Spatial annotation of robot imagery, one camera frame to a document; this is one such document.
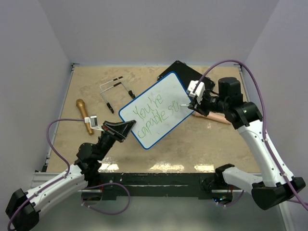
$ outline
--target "table top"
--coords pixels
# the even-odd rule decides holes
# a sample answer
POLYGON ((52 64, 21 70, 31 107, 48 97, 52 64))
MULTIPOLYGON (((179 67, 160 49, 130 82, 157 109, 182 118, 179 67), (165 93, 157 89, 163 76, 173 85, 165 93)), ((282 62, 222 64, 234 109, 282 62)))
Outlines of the table top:
MULTIPOLYGON (((115 113, 112 114, 100 95, 100 85, 123 76, 133 93, 138 96, 156 82, 167 66, 76 66, 71 79, 61 118, 82 118, 76 107, 81 98, 89 115, 96 114, 99 123, 121 121, 118 111, 131 101, 122 85, 106 91, 115 113)), ((206 66, 192 66, 199 73, 206 66)), ((208 76, 218 82, 222 77, 241 80, 238 68, 216 67, 208 76)), ((242 84, 242 93, 246 100, 242 84)), ((76 159, 84 142, 96 143, 100 132, 90 136, 82 122, 61 122, 54 147, 70 164, 76 159)), ((189 116, 150 150, 145 150, 130 134, 123 142, 116 142, 102 161, 100 172, 213 172, 224 164, 234 164, 246 172, 260 172, 248 146, 232 125, 206 118, 189 116)), ((65 163, 51 153, 48 172, 61 172, 65 163)))

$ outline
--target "whiteboard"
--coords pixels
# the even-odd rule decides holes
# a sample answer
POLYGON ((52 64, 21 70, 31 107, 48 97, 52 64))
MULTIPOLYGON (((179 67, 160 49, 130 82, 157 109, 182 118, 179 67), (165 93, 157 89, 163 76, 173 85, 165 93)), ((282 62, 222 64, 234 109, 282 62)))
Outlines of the whiteboard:
POLYGON ((119 111, 123 121, 136 120, 133 135, 150 149, 193 111, 181 104, 190 99, 175 72, 170 72, 119 111))

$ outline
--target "gray floor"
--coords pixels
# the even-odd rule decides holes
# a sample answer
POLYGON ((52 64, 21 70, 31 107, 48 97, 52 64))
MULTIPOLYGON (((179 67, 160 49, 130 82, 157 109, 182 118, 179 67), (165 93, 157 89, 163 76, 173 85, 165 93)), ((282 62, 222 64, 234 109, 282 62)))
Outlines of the gray floor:
MULTIPOLYGON (((99 202, 96 207, 116 211, 126 197, 99 202)), ((222 208, 197 198, 133 197, 127 211, 116 216, 80 206, 75 193, 55 206, 33 231, 284 231, 279 207, 263 211, 247 193, 235 205, 222 208)))

